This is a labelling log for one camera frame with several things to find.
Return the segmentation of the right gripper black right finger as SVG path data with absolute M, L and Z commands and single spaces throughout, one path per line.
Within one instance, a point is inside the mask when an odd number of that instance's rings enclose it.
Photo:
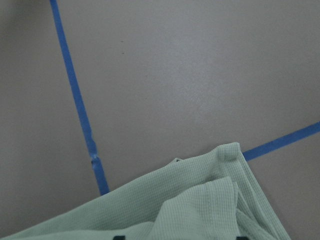
M 246 237 L 246 236 L 237 236 L 236 240 L 248 240 L 248 237 Z

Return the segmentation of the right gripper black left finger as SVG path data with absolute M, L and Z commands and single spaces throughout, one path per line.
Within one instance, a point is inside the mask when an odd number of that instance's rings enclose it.
M 113 237 L 112 240 L 126 240 L 126 236 L 125 235 L 116 235 Z

